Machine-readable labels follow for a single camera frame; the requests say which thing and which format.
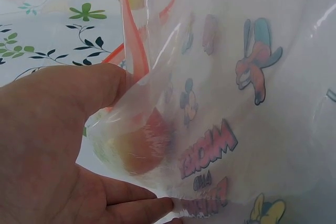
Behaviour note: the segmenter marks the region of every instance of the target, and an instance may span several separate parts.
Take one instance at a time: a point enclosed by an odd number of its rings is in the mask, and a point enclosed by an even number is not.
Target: printed plastic bag
[[[334,0],[120,0],[129,91],[89,129],[185,223],[327,223]]]

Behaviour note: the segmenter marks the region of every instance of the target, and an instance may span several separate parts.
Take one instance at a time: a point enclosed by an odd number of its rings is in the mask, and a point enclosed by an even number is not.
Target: pink cartoon character
[[[251,20],[244,24],[244,57],[236,65],[236,83],[240,90],[245,89],[250,83],[255,90],[255,105],[260,105],[266,97],[265,76],[263,69],[268,68],[282,56],[282,47],[275,52],[271,51],[271,36],[267,21],[259,18],[254,24],[254,45],[252,52],[247,56],[249,48],[249,32]]]
[[[217,18],[208,14],[205,18],[202,46],[204,51],[211,55],[214,52],[214,40],[218,29]]]

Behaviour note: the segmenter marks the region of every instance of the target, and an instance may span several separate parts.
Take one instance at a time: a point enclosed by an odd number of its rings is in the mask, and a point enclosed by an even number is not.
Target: plastic bag
[[[107,61],[136,84],[89,129],[96,154],[185,223],[332,222],[333,1],[121,0]]]

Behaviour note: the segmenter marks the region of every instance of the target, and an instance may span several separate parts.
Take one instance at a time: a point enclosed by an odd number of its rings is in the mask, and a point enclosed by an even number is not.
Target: bag handle
[[[159,17],[162,24],[167,22],[174,3],[175,0],[171,0],[166,8],[160,12]],[[146,40],[146,27],[137,29],[131,12],[129,0],[123,0],[122,14],[124,19],[124,35],[128,41],[131,41],[129,47],[133,57],[133,77],[134,81],[137,82],[149,72],[147,55],[142,43],[142,40]],[[125,48],[123,43],[103,62],[118,65],[124,58]]]

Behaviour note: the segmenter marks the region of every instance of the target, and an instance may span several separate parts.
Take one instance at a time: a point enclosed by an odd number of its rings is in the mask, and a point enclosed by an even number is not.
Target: leaf pattern
[[[30,0],[24,1],[18,4],[18,10],[25,15],[32,15],[33,17],[38,15],[43,6],[48,2],[48,0],[40,0],[40,3],[32,3]],[[89,24],[92,20],[96,20],[96,22],[101,20],[99,22],[103,22],[104,19],[107,19],[104,9],[96,8],[94,4],[89,2],[79,4],[79,6],[70,7],[69,10],[73,15],[69,15],[69,20],[77,19],[80,22]],[[106,46],[103,36],[97,34],[99,30],[93,25],[64,24],[64,29],[65,32],[71,33],[74,38],[72,41],[74,45],[72,51],[64,51],[61,45],[57,48],[50,48],[44,51],[38,49],[41,46],[41,43],[38,41],[34,45],[25,45],[22,43],[23,38],[18,28],[12,28],[12,25],[0,24],[0,66],[6,65],[8,61],[15,61],[18,58],[25,58],[36,62],[37,66],[30,67],[18,74],[15,78],[18,79],[44,68],[44,66],[41,66],[41,62],[49,62],[48,64],[52,65],[89,66],[101,62],[114,49],[105,49],[108,45]],[[82,55],[81,59],[71,59],[71,55],[75,52]],[[125,61],[121,62],[120,66],[124,67],[124,65]]]

